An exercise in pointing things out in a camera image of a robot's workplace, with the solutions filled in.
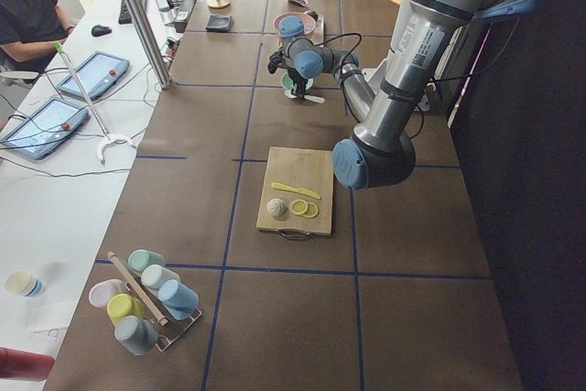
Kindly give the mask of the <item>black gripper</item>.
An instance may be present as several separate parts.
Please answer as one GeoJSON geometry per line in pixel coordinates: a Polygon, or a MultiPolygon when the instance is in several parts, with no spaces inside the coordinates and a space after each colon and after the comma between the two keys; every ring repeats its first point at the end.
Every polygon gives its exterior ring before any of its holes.
{"type": "Polygon", "coordinates": [[[304,99],[306,93],[307,80],[303,78],[293,66],[293,61],[286,56],[283,48],[273,52],[267,63],[267,70],[270,74],[275,74],[278,69],[287,71],[289,78],[293,81],[291,93],[295,98],[304,99]]]}

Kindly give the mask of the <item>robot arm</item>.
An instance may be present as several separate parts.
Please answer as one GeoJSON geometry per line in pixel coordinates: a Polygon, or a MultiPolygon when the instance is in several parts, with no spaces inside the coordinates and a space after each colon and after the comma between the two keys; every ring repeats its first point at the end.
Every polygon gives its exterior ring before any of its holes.
{"type": "Polygon", "coordinates": [[[358,120],[350,138],[333,149],[333,171],[345,187],[363,190],[407,179],[416,153],[405,131],[454,32],[472,21],[507,19],[537,0],[402,0],[387,57],[367,80],[348,50],[315,45],[299,19],[278,26],[280,48],[268,70],[285,69],[302,96],[306,82],[330,73],[358,120]]]}

